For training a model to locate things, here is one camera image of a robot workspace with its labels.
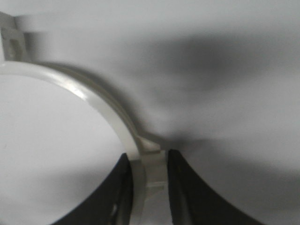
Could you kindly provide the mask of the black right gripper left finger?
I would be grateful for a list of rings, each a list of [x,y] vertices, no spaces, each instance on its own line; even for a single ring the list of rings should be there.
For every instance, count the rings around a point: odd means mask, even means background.
[[[128,225],[133,205],[133,175],[124,153],[117,164],[81,204],[55,225]]]

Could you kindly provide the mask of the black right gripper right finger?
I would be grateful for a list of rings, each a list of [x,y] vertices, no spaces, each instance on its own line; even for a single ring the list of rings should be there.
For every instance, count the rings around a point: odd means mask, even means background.
[[[174,225],[260,225],[197,175],[178,150],[168,151],[168,193]]]

